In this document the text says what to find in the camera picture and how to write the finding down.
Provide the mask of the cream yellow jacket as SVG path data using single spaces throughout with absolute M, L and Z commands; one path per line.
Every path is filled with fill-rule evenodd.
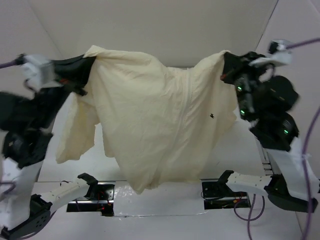
M 137 194 L 197 181 L 237 119 L 235 89 L 221 80 L 225 54 L 180 69 L 147 53 L 91 46 L 84 54 L 95 58 L 86 95 L 72 95 L 56 162 L 79 160 L 101 125 L 105 155 Z

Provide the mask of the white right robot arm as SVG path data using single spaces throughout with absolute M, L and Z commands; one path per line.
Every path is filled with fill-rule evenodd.
M 223 196 L 246 192 L 268 197 L 278 208 L 313 213 L 318 201 L 320 180 L 311 170 L 302 145 L 298 127 L 289 110 L 299 99 L 293 84 L 284 76 L 271 74 L 261 81 L 268 70 L 282 66 L 275 55 L 265 57 L 249 52 L 242 56 L 225 53 L 221 80 L 233 85 L 241 119 L 252 123 L 250 132 L 271 156 L 278 174 L 253 176 L 226 170 L 218 179 Z

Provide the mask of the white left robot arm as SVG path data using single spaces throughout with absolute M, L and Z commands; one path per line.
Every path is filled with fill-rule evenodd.
M 0 236 L 24 240 L 39 233 L 55 212 L 69 202 L 99 193 L 98 181 L 87 173 L 55 190 L 34 194 L 37 175 L 53 134 L 49 126 L 68 96 L 85 96 L 94 57 L 83 55 L 51 60 L 42 55 L 20 54 L 1 68 L 21 67 L 24 86 L 33 92 L 26 98 L 0 94 L 0 128 L 6 133 L 1 148 L 3 176 L 0 182 Z

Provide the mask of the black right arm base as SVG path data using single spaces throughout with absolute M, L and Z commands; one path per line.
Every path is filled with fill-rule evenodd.
M 251 207 L 246 192 L 233 192 L 226 185 L 220 184 L 217 179 L 202 181 L 201 186 L 200 196 L 205 210 Z

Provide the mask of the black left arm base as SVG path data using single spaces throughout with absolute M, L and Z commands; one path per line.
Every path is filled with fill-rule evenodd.
M 114 216 L 116 182 L 99 181 L 89 196 L 78 197 L 67 204 L 67 213 L 100 213 L 104 217 Z

